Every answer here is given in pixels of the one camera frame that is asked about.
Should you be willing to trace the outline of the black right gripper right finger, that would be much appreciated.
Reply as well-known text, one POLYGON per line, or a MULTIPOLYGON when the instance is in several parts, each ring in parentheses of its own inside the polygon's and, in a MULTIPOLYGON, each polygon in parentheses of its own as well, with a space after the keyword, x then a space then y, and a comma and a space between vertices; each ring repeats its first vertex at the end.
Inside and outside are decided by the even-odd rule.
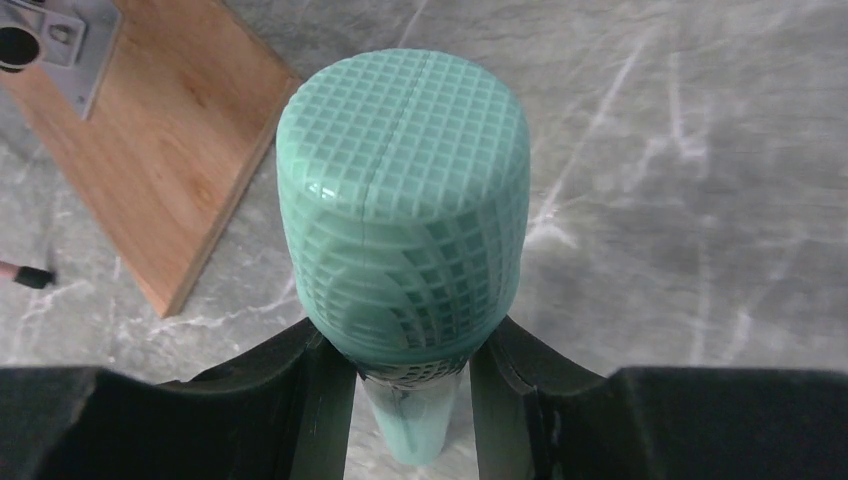
POLYGON ((847 377, 626 367, 603 377, 505 320, 470 364, 483 479, 843 479, 847 377))

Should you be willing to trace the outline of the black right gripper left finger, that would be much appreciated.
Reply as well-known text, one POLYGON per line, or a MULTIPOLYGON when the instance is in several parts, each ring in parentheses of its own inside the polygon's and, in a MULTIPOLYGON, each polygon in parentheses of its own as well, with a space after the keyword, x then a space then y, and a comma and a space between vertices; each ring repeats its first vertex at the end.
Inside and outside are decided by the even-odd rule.
POLYGON ((5 479, 340 479, 355 369, 308 321, 188 381, 1 371, 5 479))

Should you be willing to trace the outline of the green microphone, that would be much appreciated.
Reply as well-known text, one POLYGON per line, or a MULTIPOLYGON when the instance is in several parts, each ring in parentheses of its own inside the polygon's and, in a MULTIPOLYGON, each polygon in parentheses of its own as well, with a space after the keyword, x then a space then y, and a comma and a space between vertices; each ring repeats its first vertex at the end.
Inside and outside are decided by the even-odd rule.
POLYGON ((522 106, 461 57, 366 52, 297 90, 276 155, 299 301, 356 366, 393 457, 428 464, 463 368, 517 292, 530 193, 522 106))

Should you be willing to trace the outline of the pink music stand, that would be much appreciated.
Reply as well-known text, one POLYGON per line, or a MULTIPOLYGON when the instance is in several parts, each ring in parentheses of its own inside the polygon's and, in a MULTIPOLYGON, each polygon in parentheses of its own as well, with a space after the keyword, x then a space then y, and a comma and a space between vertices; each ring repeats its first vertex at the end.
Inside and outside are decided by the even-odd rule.
POLYGON ((1 278, 27 288, 42 290, 55 283, 53 271, 30 266, 20 266, 9 262, 1 262, 1 278))

